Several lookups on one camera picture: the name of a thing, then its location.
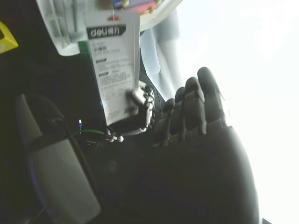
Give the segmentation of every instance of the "white background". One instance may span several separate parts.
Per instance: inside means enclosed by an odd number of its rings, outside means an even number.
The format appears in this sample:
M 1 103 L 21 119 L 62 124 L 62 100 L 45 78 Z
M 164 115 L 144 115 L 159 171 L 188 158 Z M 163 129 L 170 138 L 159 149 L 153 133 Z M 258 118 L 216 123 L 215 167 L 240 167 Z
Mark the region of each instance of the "white background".
M 185 80 L 207 66 L 250 159 L 262 217 L 299 223 L 299 3 L 183 0 Z

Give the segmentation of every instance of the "red object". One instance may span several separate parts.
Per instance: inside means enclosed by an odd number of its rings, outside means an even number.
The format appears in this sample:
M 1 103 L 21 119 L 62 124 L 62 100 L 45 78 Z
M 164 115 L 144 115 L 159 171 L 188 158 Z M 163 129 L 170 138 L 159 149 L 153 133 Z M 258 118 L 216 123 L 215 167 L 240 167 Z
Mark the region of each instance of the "red object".
M 157 8 L 157 4 L 154 1 L 152 1 L 148 4 L 144 4 L 144 5 L 140 5 L 140 6 L 136 6 L 136 7 L 132 7 L 132 8 L 126 7 L 125 10 L 126 11 L 137 11 L 140 14 L 142 14 L 146 11 L 149 11 L 150 9 L 156 9 L 156 8 Z

